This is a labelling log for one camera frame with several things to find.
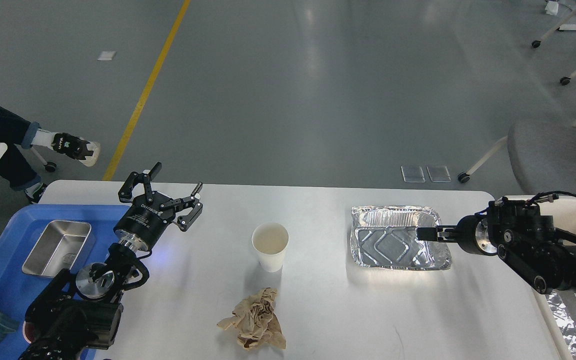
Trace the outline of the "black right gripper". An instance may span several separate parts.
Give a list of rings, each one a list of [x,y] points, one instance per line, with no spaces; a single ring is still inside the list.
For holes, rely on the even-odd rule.
[[[456,226],[434,226],[416,228],[420,241],[458,243],[461,250],[471,255],[496,256],[498,249],[489,239],[486,221],[476,215],[460,219]]]

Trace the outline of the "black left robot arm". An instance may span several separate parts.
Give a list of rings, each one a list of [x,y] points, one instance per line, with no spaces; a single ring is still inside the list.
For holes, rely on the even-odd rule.
[[[156,162],[147,172],[131,172],[119,189],[119,201],[129,208],[113,228],[117,240],[106,259],[75,273],[61,269],[30,303],[23,323],[30,343],[21,360],[78,360],[85,349],[106,350],[114,344],[123,295],[150,278],[143,259],[151,256],[167,227],[187,231],[204,209],[202,182],[183,198],[154,190],[161,168]]]

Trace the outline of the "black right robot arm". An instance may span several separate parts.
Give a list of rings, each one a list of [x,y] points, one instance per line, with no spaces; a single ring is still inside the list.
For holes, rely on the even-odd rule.
[[[540,208],[541,203],[553,203],[560,196],[576,199],[576,194],[562,190],[528,199],[503,196],[456,225],[419,227],[416,237],[454,243],[471,255],[498,256],[539,294],[576,292],[576,234],[556,227],[554,218],[542,214]]]

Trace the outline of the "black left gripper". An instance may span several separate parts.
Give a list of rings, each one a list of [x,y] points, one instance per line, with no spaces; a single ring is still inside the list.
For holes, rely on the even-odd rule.
[[[169,224],[175,224],[182,232],[188,231],[204,209],[201,203],[203,182],[198,182],[190,195],[172,198],[167,194],[155,194],[151,182],[162,169],[156,162],[149,171],[131,172],[118,191],[121,203],[132,205],[114,226],[118,243],[131,251],[150,251]],[[142,184],[144,194],[133,199],[135,186]]]

